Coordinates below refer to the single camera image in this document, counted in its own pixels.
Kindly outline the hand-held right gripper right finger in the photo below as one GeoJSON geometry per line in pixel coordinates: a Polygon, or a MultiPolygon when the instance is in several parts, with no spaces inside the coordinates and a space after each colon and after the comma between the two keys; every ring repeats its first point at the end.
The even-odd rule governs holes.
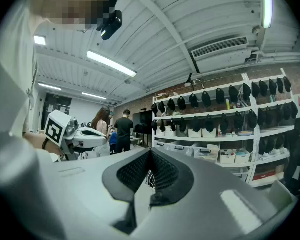
{"type": "Polygon", "coordinates": [[[221,166],[181,154],[194,183],[179,202],[153,207],[137,227],[137,240],[267,240],[289,216],[221,166]]]}

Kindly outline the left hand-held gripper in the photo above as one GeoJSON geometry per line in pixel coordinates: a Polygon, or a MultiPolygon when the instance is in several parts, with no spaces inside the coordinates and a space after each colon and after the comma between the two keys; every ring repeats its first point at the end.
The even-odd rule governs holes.
{"type": "Polygon", "coordinates": [[[93,149],[107,143],[105,136],[93,132],[97,130],[80,127],[77,119],[59,110],[54,110],[48,115],[44,128],[46,137],[59,146],[67,161],[78,160],[80,154],[75,151],[78,146],[93,149]]]}

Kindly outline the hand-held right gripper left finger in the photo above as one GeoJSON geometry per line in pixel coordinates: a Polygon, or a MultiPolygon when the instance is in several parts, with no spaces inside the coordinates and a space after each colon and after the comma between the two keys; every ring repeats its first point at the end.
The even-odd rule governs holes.
{"type": "Polygon", "coordinates": [[[102,175],[114,163],[143,151],[132,151],[101,158],[53,163],[42,156],[39,164],[48,196],[58,212],[66,240],[129,240],[115,228],[130,207],[112,198],[102,175]]]}

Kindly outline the beige lidded trash bin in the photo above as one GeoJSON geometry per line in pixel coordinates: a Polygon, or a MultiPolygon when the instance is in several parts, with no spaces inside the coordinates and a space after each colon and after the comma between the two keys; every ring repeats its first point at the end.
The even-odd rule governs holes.
{"type": "Polygon", "coordinates": [[[278,211],[295,205],[298,199],[278,180],[276,180],[269,192],[268,199],[278,211]]]}

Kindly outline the person's left forearm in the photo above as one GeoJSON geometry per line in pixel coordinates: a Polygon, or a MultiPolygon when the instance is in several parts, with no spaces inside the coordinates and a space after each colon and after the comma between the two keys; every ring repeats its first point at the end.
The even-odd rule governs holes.
{"type": "Polygon", "coordinates": [[[48,139],[45,134],[37,134],[27,131],[24,132],[22,136],[36,149],[46,150],[47,152],[58,156],[63,155],[60,147],[48,139]]]}

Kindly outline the long ceiling light tube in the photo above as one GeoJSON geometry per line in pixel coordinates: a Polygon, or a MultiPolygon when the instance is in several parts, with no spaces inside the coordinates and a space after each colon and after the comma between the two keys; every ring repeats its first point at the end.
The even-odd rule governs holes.
{"type": "Polygon", "coordinates": [[[60,87],[51,86],[51,85],[47,85],[47,84],[43,84],[43,83],[38,83],[38,85],[43,87],[43,88],[46,88],[46,89],[52,89],[52,90],[57,90],[57,91],[62,90],[60,87]]]}
{"type": "Polygon", "coordinates": [[[133,71],[133,70],[131,70],[131,69],[129,69],[129,68],[113,61],[113,60],[110,60],[110,59],[108,59],[104,56],[101,56],[101,55],[99,55],[95,52],[88,51],[86,57],[88,59],[91,59],[91,60],[96,61],[98,63],[101,63],[103,65],[106,65],[107,67],[115,69],[115,70],[129,76],[129,77],[133,78],[137,75],[137,73],[135,71],[133,71]]]}
{"type": "Polygon", "coordinates": [[[95,99],[107,100],[106,97],[95,95],[95,94],[91,94],[91,93],[82,92],[81,94],[84,95],[84,96],[87,96],[87,97],[95,98],[95,99]]]}
{"type": "Polygon", "coordinates": [[[272,25],[273,19],[273,0],[262,0],[263,2],[263,14],[262,14],[262,27],[268,29],[272,25]]]}

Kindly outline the white metal shelving unit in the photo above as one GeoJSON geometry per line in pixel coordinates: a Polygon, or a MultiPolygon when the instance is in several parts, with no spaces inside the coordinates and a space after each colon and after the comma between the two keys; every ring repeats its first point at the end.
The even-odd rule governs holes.
{"type": "Polygon", "coordinates": [[[284,179],[298,105],[287,74],[152,99],[152,145],[221,166],[254,188],[284,179]]]}

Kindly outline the hanging black garment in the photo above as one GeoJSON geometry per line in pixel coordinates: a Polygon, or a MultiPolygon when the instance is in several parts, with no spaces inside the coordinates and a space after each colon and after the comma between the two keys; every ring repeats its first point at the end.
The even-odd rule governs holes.
{"type": "Polygon", "coordinates": [[[287,135],[289,162],[284,170],[284,183],[295,196],[300,195],[300,118],[295,121],[295,129],[287,135]]]}

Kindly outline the person's beige shirt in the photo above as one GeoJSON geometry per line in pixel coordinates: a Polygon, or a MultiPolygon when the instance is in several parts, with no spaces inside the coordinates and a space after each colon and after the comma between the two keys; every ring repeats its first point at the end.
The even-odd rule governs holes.
{"type": "Polygon", "coordinates": [[[35,106],[37,28],[31,0],[16,0],[0,23],[0,133],[19,138],[30,132],[28,115],[35,106]]]}

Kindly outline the rows of hanging black caps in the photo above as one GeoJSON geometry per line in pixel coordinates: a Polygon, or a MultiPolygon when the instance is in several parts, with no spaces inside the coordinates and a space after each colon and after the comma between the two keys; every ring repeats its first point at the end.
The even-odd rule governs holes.
{"type": "Polygon", "coordinates": [[[284,123],[296,119],[292,85],[285,74],[242,80],[203,88],[171,97],[155,97],[153,113],[153,143],[158,139],[195,142],[244,142],[293,129],[284,123]],[[227,110],[229,99],[230,110],[227,110]],[[190,138],[195,132],[216,128],[216,137],[190,138]]]}

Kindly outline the square ceiling light panel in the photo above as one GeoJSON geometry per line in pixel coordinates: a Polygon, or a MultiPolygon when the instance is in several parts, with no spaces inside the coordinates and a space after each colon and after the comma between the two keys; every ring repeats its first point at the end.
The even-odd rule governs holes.
{"type": "Polygon", "coordinates": [[[36,45],[40,45],[40,46],[46,46],[47,45],[45,36],[34,35],[33,38],[34,38],[34,43],[36,45]]]}

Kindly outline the white ceiling air conditioner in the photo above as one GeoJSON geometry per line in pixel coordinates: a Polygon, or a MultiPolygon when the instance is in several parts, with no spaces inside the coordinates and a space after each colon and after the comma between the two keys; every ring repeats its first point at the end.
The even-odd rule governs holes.
{"type": "Polygon", "coordinates": [[[233,37],[206,44],[191,51],[200,73],[242,66],[251,57],[253,48],[248,38],[233,37]]]}

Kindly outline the black wall screen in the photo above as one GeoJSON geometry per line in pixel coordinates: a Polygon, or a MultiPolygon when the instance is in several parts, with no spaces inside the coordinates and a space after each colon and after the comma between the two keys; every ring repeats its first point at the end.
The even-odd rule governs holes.
{"type": "Polygon", "coordinates": [[[134,132],[138,134],[152,134],[153,112],[143,111],[133,114],[134,132]]]}

